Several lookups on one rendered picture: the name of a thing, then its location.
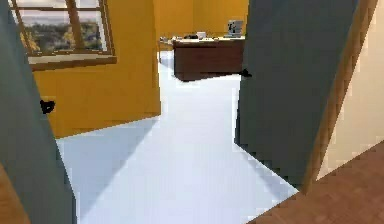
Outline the grey room door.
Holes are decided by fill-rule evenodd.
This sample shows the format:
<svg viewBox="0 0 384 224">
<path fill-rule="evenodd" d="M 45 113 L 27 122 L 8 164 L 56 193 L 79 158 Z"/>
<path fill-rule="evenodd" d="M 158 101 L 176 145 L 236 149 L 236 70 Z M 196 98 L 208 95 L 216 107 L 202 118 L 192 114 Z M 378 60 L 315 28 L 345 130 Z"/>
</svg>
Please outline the grey room door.
<svg viewBox="0 0 384 224">
<path fill-rule="evenodd" d="M 297 189 L 362 0 L 250 0 L 235 142 Z"/>
<path fill-rule="evenodd" d="M 7 0 L 0 0 L 0 163 L 31 224 L 77 224 L 75 196 Z"/>
</svg>

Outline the silver coffee machine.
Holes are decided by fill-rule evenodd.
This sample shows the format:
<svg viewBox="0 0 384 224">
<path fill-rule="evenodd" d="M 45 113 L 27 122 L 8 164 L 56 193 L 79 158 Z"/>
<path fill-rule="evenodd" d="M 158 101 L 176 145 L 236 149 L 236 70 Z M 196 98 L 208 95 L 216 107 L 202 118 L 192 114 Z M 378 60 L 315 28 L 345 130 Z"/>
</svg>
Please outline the silver coffee machine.
<svg viewBox="0 0 384 224">
<path fill-rule="evenodd" d="M 242 20 L 229 20 L 227 23 L 227 38 L 239 38 L 242 36 Z"/>
</svg>

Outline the dark brown kitchen counter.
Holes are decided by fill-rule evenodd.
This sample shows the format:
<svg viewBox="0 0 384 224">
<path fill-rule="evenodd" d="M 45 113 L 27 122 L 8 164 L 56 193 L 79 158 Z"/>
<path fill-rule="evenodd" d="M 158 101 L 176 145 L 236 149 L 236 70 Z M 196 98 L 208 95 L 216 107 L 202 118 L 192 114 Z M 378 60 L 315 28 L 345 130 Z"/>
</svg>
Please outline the dark brown kitchen counter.
<svg viewBox="0 0 384 224">
<path fill-rule="evenodd" d="M 174 55 L 174 75 L 183 82 L 238 74 L 245 37 L 160 40 Z"/>
</svg>

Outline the wooden framed window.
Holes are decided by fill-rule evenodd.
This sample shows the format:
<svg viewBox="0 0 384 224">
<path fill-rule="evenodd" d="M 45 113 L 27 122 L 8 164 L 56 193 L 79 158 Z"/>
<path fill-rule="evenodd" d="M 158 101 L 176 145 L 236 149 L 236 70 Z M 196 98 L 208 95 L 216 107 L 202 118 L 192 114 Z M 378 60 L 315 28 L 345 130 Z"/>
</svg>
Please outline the wooden framed window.
<svg viewBox="0 0 384 224">
<path fill-rule="evenodd" d="M 34 71 L 114 64 L 107 0 L 8 0 Z"/>
</svg>

